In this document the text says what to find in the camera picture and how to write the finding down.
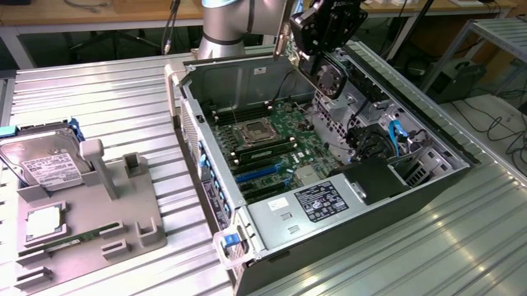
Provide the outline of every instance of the ribbed metal surface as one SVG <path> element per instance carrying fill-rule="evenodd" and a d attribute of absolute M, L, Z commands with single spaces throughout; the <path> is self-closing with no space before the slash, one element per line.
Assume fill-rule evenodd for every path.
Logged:
<path fill-rule="evenodd" d="M 102 269 L 35 295 L 231 295 L 232 288 L 212 248 L 180 146 L 171 127 L 163 67 L 170 57 L 103 62 L 20 71 L 11 124 L 72 116 L 87 138 L 100 138 L 104 160 L 139 152 L 148 159 L 168 244 L 148 254 Z M 16 178 L 2 172 L 0 294 L 10 288 L 15 255 Z"/>
<path fill-rule="evenodd" d="M 418 214 L 255 295 L 525 295 L 527 191 L 449 115 L 360 44 L 352 49 L 482 161 Z"/>
<path fill-rule="evenodd" d="M 527 22 L 519 18 L 478 20 L 473 28 L 502 49 L 527 62 Z"/>

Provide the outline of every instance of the green circuit board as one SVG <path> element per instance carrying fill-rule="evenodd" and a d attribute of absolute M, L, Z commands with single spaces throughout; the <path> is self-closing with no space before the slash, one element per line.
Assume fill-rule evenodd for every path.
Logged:
<path fill-rule="evenodd" d="M 224 126 L 218 126 L 211 122 L 212 131 L 232 171 L 236 171 L 239 166 L 232 162 L 231 152 L 235 151 L 236 148 L 243 148 L 243 145 L 247 145 L 242 131 L 243 126 L 247 126 L 255 121 L 258 121 L 258 123 L 263 122 L 272 125 L 275 129 L 274 136 L 276 136 L 276 139 L 295 138 L 296 146 L 294 149 L 291 148 L 292 151 L 278 156 L 268 157 L 268 160 L 272 161 L 274 165 L 280 165 L 278 172 L 255 178 L 247 182 L 238 183 L 248 203 L 254 203 L 282 192 L 304 186 L 307 179 L 300 180 L 295 174 L 299 168 L 311 166 L 320 179 L 324 179 L 331 170 L 336 168 L 336 159 L 324 147 L 324 143 L 315 131 L 308 129 L 299 130 L 300 125 L 308 124 L 306 117 L 310 116 L 312 115 L 300 113 L 299 108 L 294 107 L 291 103 L 278 102 L 268 117 L 263 117 L 256 120 L 239 121 L 238 124 Z M 243 174 L 234 173 L 235 178 L 236 176 L 258 172 L 259 170 L 260 168 L 243 172 Z M 264 191 L 263 189 L 272 186 L 280 187 L 280 184 L 286 184 L 286 186 L 280 188 L 278 192 L 275 191 L 271 192 L 271 194 L 259 194 Z"/>

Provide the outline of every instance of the white sticker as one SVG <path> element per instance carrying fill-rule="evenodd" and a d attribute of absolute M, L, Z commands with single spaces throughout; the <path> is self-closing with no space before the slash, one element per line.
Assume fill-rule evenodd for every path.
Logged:
<path fill-rule="evenodd" d="M 279 199 L 271 200 L 268 203 L 270 208 L 272 211 L 287 207 L 290 204 L 287 203 L 287 199 L 284 197 L 280 197 Z"/>
<path fill-rule="evenodd" d="M 28 160 L 23 166 L 44 187 L 80 179 L 80 171 L 68 153 Z"/>
<path fill-rule="evenodd" d="M 262 68 L 256 68 L 255 69 L 255 75 L 266 74 L 266 72 L 267 72 L 267 67 L 262 67 Z"/>

